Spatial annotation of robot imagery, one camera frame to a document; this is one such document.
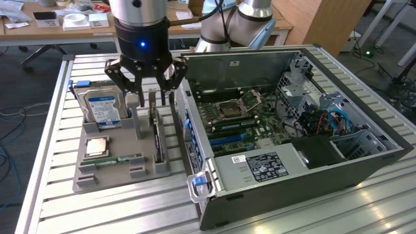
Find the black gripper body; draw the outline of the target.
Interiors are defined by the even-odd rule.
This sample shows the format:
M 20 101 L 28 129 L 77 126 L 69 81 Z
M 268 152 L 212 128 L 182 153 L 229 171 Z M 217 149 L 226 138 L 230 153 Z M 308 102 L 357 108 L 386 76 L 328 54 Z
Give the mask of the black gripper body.
M 172 64 L 168 46 L 168 19 L 150 26 L 132 26 L 114 19 L 114 28 L 120 44 L 120 64 L 132 73 L 141 67 L 142 76 L 153 76 L 153 66 L 164 72 Z

